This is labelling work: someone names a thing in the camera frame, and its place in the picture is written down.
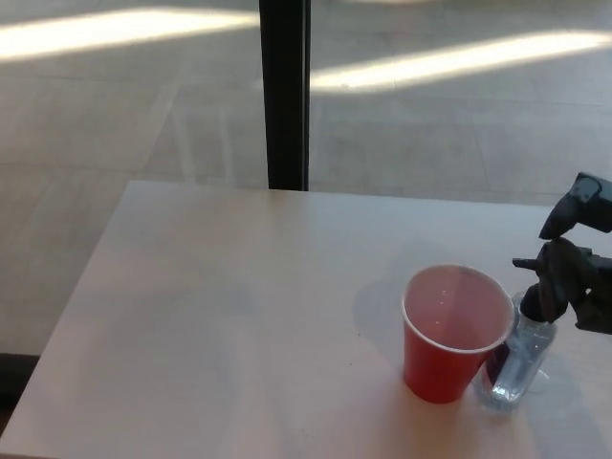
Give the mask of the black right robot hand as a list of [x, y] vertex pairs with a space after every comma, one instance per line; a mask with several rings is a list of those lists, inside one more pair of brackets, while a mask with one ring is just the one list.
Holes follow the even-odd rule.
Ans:
[[553, 207], [539, 238], [542, 314], [556, 321], [571, 307], [582, 331], [611, 333], [611, 260], [564, 237], [575, 226], [611, 232], [611, 183], [581, 172]]

